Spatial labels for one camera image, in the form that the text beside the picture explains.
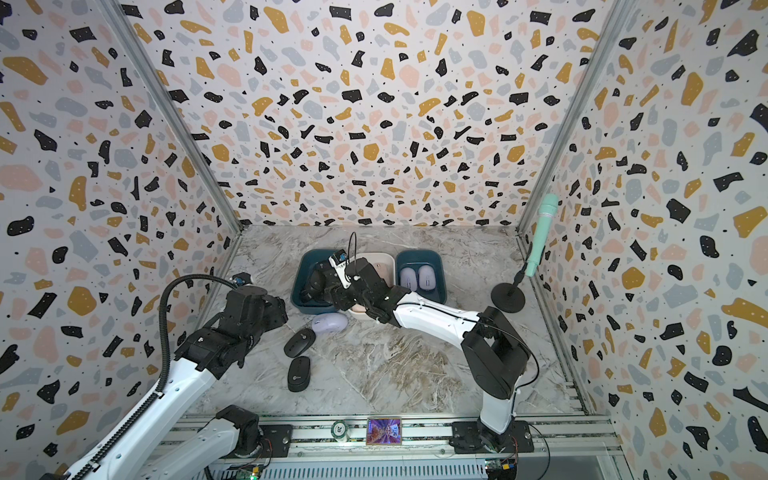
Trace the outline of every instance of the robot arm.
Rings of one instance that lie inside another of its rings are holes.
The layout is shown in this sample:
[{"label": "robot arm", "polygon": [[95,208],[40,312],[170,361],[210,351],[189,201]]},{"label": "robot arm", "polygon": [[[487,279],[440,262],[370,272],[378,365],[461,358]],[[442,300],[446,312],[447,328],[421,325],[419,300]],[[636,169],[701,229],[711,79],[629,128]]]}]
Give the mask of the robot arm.
[{"label": "robot arm", "polygon": [[339,310],[362,305],[381,323],[417,329],[462,349],[483,390],[481,439],[492,451],[506,443],[515,390],[531,351],[501,311],[492,306],[482,313],[458,310],[402,286],[390,288],[367,260],[350,262],[344,250],[318,264],[303,294]]}]

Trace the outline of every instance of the round black base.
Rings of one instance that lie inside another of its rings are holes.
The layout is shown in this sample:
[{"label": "round black base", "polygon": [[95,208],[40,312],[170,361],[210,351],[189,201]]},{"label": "round black base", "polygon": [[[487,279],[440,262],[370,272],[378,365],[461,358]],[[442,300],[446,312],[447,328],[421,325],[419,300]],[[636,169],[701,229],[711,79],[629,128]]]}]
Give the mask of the round black base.
[{"label": "round black base", "polygon": [[506,313],[517,313],[525,306],[525,294],[511,283],[500,283],[491,290],[491,301]]}]

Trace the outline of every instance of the marble floor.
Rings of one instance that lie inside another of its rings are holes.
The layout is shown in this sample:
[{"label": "marble floor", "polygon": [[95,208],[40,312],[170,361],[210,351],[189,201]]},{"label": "marble floor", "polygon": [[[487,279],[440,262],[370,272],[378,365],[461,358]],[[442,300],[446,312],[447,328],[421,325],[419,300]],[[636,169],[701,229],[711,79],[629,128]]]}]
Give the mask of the marble floor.
[{"label": "marble floor", "polygon": [[[448,302],[463,310],[491,305],[491,288],[510,281],[522,257],[504,227],[250,227],[243,233],[230,274],[247,271],[254,284],[286,301],[288,323],[265,333],[246,358],[224,374],[188,411],[213,414],[229,404],[270,415],[338,415],[440,412],[478,415],[481,390],[475,384],[461,350],[409,329],[382,325],[372,319],[349,319],[340,333],[322,334],[304,354],[311,358],[310,386],[290,392],[286,384],[291,359],[283,345],[311,316],[290,303],[290,291],[301,256],[315,248],[345,248],[357,232],[362,252],[428,248],[442,257]],[[541,375],[518,396],[516,410],[526,414],[574,412],[564,376],[530,283],[524,282],[527,302],[512,325],[537,356]],[[223,306],[225,289],[215,299]],[[528,364],[525,381],[535,374]]]}]

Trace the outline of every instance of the terrazzo wallpaper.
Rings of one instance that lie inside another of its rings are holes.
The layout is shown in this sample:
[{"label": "terrazzo wallpaper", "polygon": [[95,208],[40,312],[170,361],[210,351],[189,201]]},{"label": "terrazzo wallpaper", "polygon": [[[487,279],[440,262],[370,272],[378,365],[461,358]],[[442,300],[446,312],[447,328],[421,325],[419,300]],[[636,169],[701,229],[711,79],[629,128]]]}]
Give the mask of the terrazzo wallpaper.
[{"label": "terrazzo wallpaper", "polygon": [[[151,387],[158,298],[235,237],[90,2],[0,2],[0,478],[63,472]],[[202,284],[170,299],[171,345]]]},{"label": "terrazzo wallpaper", "polygon": [[541,279],[637,478],[768,478],[768,2],[639,2]]},{"label": "terrazzo wallpaper", "polygon": [[604,0],[126,0],[244,223],[516,224]]}]

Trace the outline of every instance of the display screen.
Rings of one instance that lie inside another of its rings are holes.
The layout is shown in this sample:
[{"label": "display screen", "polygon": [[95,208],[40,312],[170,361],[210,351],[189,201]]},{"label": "display screen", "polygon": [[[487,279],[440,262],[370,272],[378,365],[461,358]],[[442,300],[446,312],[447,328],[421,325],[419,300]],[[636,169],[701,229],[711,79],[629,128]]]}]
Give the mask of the display screen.
[{"label": "display screen", "polygon": [[401,445],[402,426],[400,419],[368,419],[366,445]]}]

